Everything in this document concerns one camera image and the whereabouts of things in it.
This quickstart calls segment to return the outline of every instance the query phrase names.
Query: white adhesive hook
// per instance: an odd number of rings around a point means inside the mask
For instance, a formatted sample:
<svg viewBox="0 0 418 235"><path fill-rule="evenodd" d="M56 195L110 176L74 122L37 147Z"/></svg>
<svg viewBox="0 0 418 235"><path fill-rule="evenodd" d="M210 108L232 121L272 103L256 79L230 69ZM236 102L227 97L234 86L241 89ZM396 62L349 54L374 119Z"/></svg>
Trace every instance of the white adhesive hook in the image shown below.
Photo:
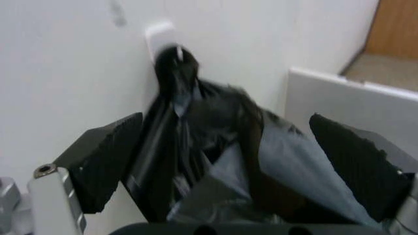
<svg viewBox="0 0 418 235"><path fill-rule="evenodd" d="M180 45L177 46L177 57L179 58L181 62L183 61L183 50Z"/></svg>
<svg viewBox="0 0 418 235"><path fill-rule="evenodd" d="M176 29L172 22L166 21L155 24L145 31L145 39L148 45L151 61L155 64L157 53L168 45L178 45L176 40ZM183 51L181 46L177 47L179 60L183 60Z"/></svg>

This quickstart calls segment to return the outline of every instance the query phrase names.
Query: white panel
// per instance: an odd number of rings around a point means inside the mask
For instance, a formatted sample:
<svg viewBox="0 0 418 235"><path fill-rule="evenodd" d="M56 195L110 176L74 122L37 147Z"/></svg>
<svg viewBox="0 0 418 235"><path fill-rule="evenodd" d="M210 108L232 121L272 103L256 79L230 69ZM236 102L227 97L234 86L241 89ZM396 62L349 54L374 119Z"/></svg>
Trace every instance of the white panel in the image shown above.
<svg viewBox="0 0 418 235"><path fill-rule="evenodd" d="M418 159L418 94L292 68L285 117L313 138L314 113L379 133Z"/></svg>

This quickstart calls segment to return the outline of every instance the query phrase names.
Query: floor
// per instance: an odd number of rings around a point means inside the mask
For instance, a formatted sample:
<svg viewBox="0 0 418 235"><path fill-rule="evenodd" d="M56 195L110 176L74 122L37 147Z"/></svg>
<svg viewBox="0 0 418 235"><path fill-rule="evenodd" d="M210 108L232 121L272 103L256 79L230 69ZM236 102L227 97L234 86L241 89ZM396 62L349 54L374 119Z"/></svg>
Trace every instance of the floor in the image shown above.
<svg viewBox="0 0 418 235"><path fill-rule="evenodd" d="M418 92L418 60L363 53L343 74L349 80Z"/></svg>

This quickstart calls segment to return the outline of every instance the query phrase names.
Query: hole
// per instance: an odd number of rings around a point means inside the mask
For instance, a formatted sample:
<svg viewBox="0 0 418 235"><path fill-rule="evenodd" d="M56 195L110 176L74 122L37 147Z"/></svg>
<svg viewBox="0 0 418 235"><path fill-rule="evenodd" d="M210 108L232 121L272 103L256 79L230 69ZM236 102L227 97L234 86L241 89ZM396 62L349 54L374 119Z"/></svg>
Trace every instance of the hole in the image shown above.
<svg viewBox="0 0 418 235"><path fill-rule="evenodd" d="M51 169L51 167L50 167L50 166L45 165L45 166L43 166L43 167L41 167L41 168L39 169L39 172L44 173L44 172L49 171L50 169Z"/></svg>
<svg viewBox="0 0 418 235"><path fill-rule="evenodd" d="M217 233L215 229L207 225L202 225L194 231L193 235L217 235Z"/></svg>
<svg viewBox="0 0 418 235"><path fill-rule="evenodd" d="M293 227L289 230L289 235L312 235L312 233L303 227Z"/></svg>

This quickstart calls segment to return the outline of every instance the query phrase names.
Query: white wall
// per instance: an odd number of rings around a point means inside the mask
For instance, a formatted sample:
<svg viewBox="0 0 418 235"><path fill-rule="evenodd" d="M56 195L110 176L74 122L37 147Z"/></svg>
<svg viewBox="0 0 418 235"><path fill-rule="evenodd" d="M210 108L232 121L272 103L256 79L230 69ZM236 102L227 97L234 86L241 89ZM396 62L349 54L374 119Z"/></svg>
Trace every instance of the white wall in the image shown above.
<svg viewBox="0 0 418 235"><path fill-rule="evenodd" d="M376 3L2 0L0 175L24 188L86 129L145 111L157 84L143 33L155 22L174 22L202 77L242 86L282 114L289 66L339 71Z"/></svg>

